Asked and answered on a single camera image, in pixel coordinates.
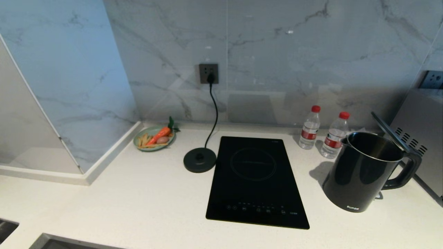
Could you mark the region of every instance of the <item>carrot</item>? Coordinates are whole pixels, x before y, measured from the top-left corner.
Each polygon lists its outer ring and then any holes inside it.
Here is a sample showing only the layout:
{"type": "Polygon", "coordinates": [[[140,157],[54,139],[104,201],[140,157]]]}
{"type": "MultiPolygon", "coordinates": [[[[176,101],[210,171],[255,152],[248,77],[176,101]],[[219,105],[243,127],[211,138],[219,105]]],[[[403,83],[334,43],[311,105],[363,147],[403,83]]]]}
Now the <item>carrot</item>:
{"type": "Polygon", "coordinates": [[[172,127],[174,126],[174,120],[172,117],[169,117],[169,124],[165,127],[163,127],[151,140],[149,140],[145,145],[155,144],[157,140],[163,136],[168,136],[171,131],[172,127]]]}

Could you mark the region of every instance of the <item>water bottle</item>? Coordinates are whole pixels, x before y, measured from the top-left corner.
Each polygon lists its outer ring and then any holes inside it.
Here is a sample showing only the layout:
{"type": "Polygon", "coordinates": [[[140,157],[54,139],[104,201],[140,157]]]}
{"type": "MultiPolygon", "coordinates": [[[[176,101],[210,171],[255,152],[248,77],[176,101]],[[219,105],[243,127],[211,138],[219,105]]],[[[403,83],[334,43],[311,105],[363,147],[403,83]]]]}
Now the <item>water bottle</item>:
{"type": "Polygon", "coordinates": [[[299,141],[299,145],[302,149],[310,150],[314,146],[317,131],[320,127],[319,112],[320,106],[313,105],[311,113],[307,116],[307,119],[303,124],[302,134],[299,141]]]}
{"type": "Polygon", "coordinates": [[[325,142],[320,151],[322,156],[333,159],[338,155],[342,147],[341,140],[349,131],[347,122],[348,118],[349,113],[341,112],[338,119],[332,122],[331,126],[329,127],[329,133],[326,136],[325,142]]]}

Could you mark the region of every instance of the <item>black induction cooktop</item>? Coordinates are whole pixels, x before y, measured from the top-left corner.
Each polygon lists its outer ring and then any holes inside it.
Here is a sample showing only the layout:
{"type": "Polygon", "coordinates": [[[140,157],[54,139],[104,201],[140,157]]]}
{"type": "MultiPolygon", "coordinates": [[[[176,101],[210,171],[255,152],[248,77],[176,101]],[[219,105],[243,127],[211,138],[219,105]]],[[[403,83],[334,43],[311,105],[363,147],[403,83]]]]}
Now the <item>black induction cooktop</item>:
{"type": "Polygon", "coordinates": [[[206,218],[309,229],[282,140],[221,137],[206,218]]]}

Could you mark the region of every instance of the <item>electrical outlet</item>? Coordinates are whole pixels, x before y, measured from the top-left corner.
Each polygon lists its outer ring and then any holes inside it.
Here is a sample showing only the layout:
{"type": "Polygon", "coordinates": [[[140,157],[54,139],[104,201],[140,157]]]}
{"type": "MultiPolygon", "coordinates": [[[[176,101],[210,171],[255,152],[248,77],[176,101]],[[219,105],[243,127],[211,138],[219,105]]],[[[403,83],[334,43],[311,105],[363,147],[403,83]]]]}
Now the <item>electrical outlet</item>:
{"type": "Polygon", "coordinates": [[[428,71],[420,84],[420,88],[425,89],[441,89],[442,87],[443,72],[439,71],[428,71]]]}
{"type": "Polygon", "coordinates": [[[198,70],[200,71],[201,84],[209,84],[207,79],[210,73],[213,73],[215,77],[213,84],[218,84],[218,64],[199,64],[198,70]]]}

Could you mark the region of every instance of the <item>potato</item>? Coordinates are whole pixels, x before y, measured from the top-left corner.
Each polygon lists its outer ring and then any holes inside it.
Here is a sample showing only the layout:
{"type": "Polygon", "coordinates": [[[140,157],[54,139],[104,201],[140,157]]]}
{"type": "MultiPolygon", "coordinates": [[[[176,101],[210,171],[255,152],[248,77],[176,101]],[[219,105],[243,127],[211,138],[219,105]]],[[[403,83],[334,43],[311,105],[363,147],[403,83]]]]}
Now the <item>potato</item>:
{"type": "Polygon", "coordinates": [[[163,137],[161,137],[161,138],[159,138],[159,139],[157,139],[157,144],[165,144],[165,143],[167,143],[169,141],[169,137],[167,137],[167,136],[163,136],[163,137]]]}

